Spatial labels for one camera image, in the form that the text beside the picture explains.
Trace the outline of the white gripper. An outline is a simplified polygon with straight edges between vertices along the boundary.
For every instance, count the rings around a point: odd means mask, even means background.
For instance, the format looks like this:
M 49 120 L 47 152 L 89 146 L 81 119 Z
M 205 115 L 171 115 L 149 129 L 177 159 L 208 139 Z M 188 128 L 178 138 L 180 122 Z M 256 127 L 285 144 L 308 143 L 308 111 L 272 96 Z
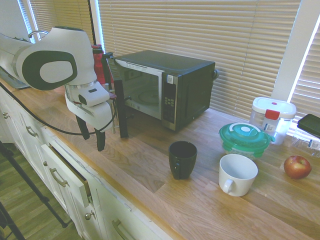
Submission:
M 106 91 L 104 92 L 106 93 L 105 96 L 89 97 L 90 100 L 93 100 L 92 106 L 85 105 L 84 103 L 76 104 L 68 98 L 67 93 L 65 94 L 67 108 L 76 115 L 77 124 L 85 140 L 90 138 L 86 123 L 95 128 L 96 144 L 99 152 L 105 148 L 105 131 L 113 127 L 113 115 L 111 107 L 107 103 L 110 96 Z

